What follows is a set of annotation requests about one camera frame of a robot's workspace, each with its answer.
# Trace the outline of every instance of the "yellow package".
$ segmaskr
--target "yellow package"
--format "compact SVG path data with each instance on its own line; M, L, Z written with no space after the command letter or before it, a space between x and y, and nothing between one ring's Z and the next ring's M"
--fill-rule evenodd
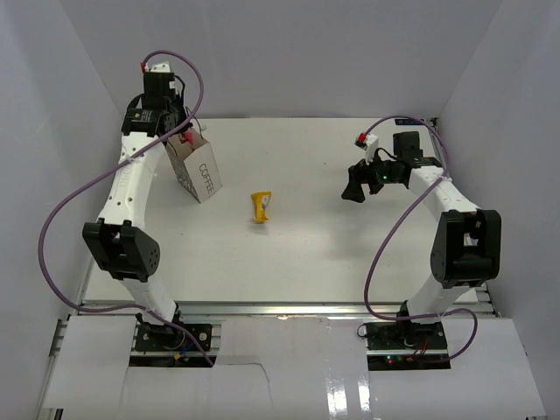
M255 205L255 217L252 219L254 223L264 223L269 218L266 217L266 206L270 202L270 197L272 197L272 192L261 191L251 194L251 199L253 199L253 204Z

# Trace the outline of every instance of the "white table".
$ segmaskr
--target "white table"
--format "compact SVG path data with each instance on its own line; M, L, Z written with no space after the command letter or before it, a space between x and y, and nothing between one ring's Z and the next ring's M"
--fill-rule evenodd
M340 198L347 168L363 157L356 135L374 119L207 120L223 188L197 203L162 157L150 190L146 231L159 242L157 274L176 301L360 302L369 265L414 196L387 185L357 204ZM426 128L385 122L375 134L392 151L392 134ZM250 221L250 194L272 191L264 225ZM405 221L374 274L370 300L401 303L430 273L437 223L420 206ZM130 300L108 273L92 270L85 300ZM472 290L460 301L476 302Z

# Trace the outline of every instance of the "cardboard box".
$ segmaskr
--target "cardboard box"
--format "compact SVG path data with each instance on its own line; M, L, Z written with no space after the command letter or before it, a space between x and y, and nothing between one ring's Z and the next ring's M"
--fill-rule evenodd
M173 136L165 148L177 181L202 203L221 188L220 174L210 143L192 128L186 134L192 143Z

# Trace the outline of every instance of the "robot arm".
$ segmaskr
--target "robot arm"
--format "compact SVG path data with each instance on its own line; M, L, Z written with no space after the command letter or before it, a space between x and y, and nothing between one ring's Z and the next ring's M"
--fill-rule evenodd
M366 159L348 169L344 200L363 202L362 184L369 185L370 194L377 194L386 184L400 183L419 197L442 178L441 164L434 157L423 156L417 132L395 134L393 142L394 160L383 161L377 154L376 139L361 136L356 140L366 150ZM450 178L443 178L423 203L439 220L430 253L431 274L420 291L404 302L402 315L445 312L472 287L495 278L500 269L501 217L497 212L479 209ZM430 324L436 320L413 322Z
M186 119L169 63L144 73L143 84L142 108L133 101L124 117L119 163ZM146 201L164 152L165 146L157 144L115 174L105 207L97 222L84 224L82 236L99 267L120 281L136 303L172 321L177 305L156 276L159 245L144 232ZM150 317L150 324L159 322Z

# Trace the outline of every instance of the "wall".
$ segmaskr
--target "wall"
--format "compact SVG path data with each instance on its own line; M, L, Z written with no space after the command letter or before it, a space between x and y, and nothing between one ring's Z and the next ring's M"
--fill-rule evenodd
M506 0L441 115L451 174L503 220L493 301L512 316L549 418L560 418L560 2Z
M61 3L119 109L164 48L205 76L202 116L371 117L438 115L500 0Z
M54 205L116 158L121 118L55 0L0 2L0 407L31 419L57 318L37 239ZM53 223L47 261L68 296L87 265L81 225L107 186L76 200Z

